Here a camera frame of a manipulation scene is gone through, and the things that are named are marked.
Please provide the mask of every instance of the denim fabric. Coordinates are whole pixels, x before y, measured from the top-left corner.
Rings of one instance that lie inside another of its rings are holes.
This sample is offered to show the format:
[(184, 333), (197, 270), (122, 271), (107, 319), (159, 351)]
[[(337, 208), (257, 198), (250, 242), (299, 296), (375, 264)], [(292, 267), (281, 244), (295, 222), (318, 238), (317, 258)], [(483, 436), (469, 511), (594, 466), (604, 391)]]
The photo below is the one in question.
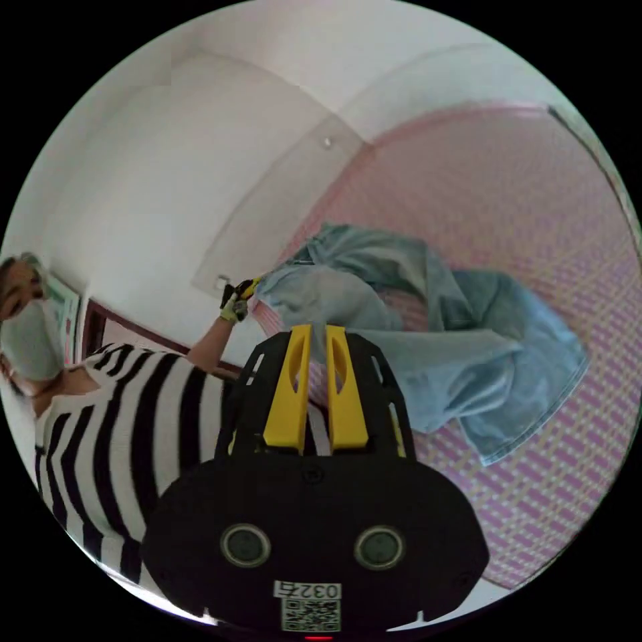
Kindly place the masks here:
[[(425, 305), (428, 332), (403, 332), (377, 294)], [(484, 465), (513, 452), (563, 404), (589, 360), (579, 339), (535, 294), (505, 274), (451, 271), (420, 239), (351, 225), (319, 234), (259, 284), (288, 327), (314, 327), (325, 363), (327, 324), (383, 351), (414, 430), (456, 418)]]

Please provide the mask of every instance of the pink checkered bed sheet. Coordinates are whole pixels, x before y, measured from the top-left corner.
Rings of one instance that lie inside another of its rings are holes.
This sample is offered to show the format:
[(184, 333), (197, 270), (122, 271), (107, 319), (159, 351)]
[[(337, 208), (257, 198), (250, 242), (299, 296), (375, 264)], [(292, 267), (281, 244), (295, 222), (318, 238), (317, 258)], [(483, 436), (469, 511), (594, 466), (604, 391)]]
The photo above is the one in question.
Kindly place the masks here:
[[(455, 422), (415, 433), (419, 461), (475, 508), (491, 550), (484, 576), (516, 588), (581, 530), (625, 458), (642, 388), (642, 270), (611, 185), (541, 106), (465, 106), (406, 123), (366, 147), (294, 234), (292, 255), (323, 222), (424, 239), (452, 268), (500, 270), (535, 291), (581, 337), (591, 365), (544, 428), (484, 468)], [(383, 298), (410, 331), (419, 301)], [(259, 303), (268, 335), (282, 325)], [(326, 398), (313, 365), (310, 396)]]

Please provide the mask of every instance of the sticker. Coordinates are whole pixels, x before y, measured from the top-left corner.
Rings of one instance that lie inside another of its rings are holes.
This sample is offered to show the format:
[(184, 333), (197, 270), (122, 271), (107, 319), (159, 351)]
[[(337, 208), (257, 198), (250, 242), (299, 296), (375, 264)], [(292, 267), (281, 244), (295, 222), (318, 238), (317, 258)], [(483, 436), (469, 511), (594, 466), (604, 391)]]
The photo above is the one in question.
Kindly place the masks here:
[(274, 583), (281, 598), (281, 629), (307, 633), (341, 630), (341, 584)]
[(281, 600), (281, 630), (335, 633), (341, 630), (341, 600)]
[(274, 597), (294, 600), (340, 600), (341, 584), (304, 584), (302, 582), (274, 582)]

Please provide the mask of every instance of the face mask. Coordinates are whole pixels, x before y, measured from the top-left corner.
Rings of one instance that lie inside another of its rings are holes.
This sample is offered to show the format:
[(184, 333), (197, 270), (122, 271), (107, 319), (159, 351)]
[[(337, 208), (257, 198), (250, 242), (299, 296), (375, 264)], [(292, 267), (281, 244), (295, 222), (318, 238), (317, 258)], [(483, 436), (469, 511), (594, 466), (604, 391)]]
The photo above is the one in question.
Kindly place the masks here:
[(56, 315), (47, 301), (30, 301), (0, 328), (0, 348), (24, 379), (50, 381), (65, 367)]

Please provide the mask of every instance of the picture frame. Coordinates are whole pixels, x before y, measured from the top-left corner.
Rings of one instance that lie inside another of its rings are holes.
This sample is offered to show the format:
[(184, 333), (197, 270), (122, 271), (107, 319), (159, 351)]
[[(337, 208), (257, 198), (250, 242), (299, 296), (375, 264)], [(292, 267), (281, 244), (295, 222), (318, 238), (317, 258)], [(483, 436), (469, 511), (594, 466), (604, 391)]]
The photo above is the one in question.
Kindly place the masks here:
[(51, 272), (47, 274), (47, 295), (56, 313), (58, 332), (65, 354), (65, 366), (73, 365), (78, 361), (76, 335), (81, 296)]

